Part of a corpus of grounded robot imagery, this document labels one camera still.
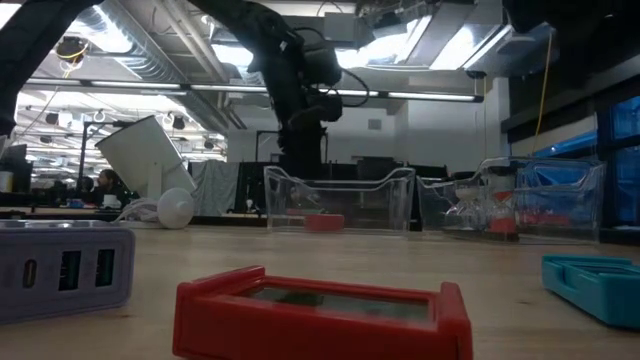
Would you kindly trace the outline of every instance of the window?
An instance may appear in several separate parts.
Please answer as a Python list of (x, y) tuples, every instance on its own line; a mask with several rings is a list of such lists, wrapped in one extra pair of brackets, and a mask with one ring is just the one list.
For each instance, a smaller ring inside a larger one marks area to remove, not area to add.
[(621, 224), (640, 225), (640, 146), (616, 151), (616, 212)]
[(611, 108), (613, 138), (625, 139), (640, 135), (640, 97), (621, 102)]
[[(542, 150), (536, 151), (536, 157), (568, 157), (568, 158), (582, 158), (584, 156), (593, 156), (595, 154), (596, 143), (598, 134), (596, 130), (589, 131), (582, 135), (578, 135), (574, 138), (559, 142)], [(571, 156), (572, 153), (577, 152), (591, 152), (590, 154), (579, 154), (578, 156)]]

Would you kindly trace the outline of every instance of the clear plastic bin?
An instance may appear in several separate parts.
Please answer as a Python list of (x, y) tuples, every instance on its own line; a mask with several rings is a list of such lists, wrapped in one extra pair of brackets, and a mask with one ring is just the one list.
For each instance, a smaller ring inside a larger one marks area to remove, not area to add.
[(599, 161), (511, 157), (485, 160), (468, 180), (418, 179), (422, 221), (431, 225), (423, 228), (513, 243), (598, 241), (604, 175)]
[(413, 169), (395, 169), (379, 181), (312, 181), (268, 166), (264, 179), (272, 231), (409, 231)]

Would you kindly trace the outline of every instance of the desk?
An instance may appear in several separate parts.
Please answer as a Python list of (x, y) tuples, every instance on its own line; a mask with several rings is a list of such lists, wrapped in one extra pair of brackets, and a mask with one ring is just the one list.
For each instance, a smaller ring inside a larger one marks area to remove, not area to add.
[(274, 275), (403, 288), (437, 290), (442, 281), (457, 282), (473, 323), (476, 360), (637, 360), (640, 354), (640, 334), (602, 326), (540, 283), (543, 254), (605, 254), (640, 261), (637, 248), (495, 245), (438, 235), (424, 239), (421, 234), (410, 240), (301, 236), (227, 227), (143, 230), (137, 235), (133, 295), (127, 306), (2, 326), (0, 358), (173, 359), (176, 285), (255, 264)]
[(65, 208), (65, 207), (36, 207), (34, 211), (31, 212), (30, 207), (0, 207), (0, 211), (9, 212), (9, 211), (20, 211), (25, 214), (42, 214), (42, 215), (87, 215), (87, 214), (95, 214), (95, 208), (87, 208), (87, 209), (77, 209), (77, 208)]

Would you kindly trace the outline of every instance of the red case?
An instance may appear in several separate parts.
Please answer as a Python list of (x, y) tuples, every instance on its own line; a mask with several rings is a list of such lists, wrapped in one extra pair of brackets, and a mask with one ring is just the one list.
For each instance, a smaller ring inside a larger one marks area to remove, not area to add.
[[(322, 312), (243, 296), (281, 287), (400, 302), (428, 302), (427, 322)], [(471, 323), (458, 285), (440, 292), (265, 275), (260, 266), (178, 286), (173, 353), (217, 360), (471, 360)]]

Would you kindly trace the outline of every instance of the white wall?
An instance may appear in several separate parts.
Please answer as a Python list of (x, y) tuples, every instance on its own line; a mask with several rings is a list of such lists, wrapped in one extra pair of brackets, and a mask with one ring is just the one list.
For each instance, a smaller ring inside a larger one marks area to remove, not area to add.
[(407, 148), (397, 147), (396, 155), (411, 164), (446, 165), (451, 172), (473, 171), (485, 158), (508, 155), (500, 133), (501, 120), (509, 116), (508, 90), (507, 79), (496, 79), (484, 104), (409, 101), (408, 136), (399, 131), (396, 138)]
[[(369, 119), (380, 119), (381, 130), (368, 130)], [(243, 117), (246, 124), (277, 125), (275, 118), (259, 120)], [(395, 117), (384, 109), (344, 109), (340, 121), (325, 124), (329, 134), (329, 161), (353, 163), (353, 157), (393, 157), (395, 153)], [(242, 162), (255, 159), (255, 130), (230, 131), (227, 161)], [(280, 154), (277, 134), (264, 134), (259, 142), (258, 161), (270, 161), (271, 154)]]
[[(538, 135), (538, 139), (535, 140), (535, 151), (548, 148), (559, 142), (569, 140), (576, 136), (582, 135), (589, 131), (597, 129), (598, 121), (595, 114), (588, 116), (580, 121), (576, 121), (571, 124), (555, 128), (551, 131), (544, 132)], [(533, 150), (534, 137), (530, 137), (524, 140), (520, 140), (511, 144), (511, 153), (513, 156), (528, 156)]]
[[(269, 111), (245, 110), (237, 113), (250, 128), (277, 128)], [(408, 101), (396, 116), (384, 109), (345, 109), (338, 122), (327, 124), (328, 157), (338, 163), (361, 156), (394, 157), (416, 165), (447, 165), (452, 172), (473, 171), (487, 157), (509, 154), (500, 132), (500, 122), (508, 117), (507, 79), (494, 80), (484, 104)], [(368, 130), (369, 119), (382, 120), (382, 130)], [(264, 135), (259, 144), (259, 161), (280, 153), (277, 135)], [(229, 162), (254, 161), (254, 151), (255, 130), (229, 133)]]

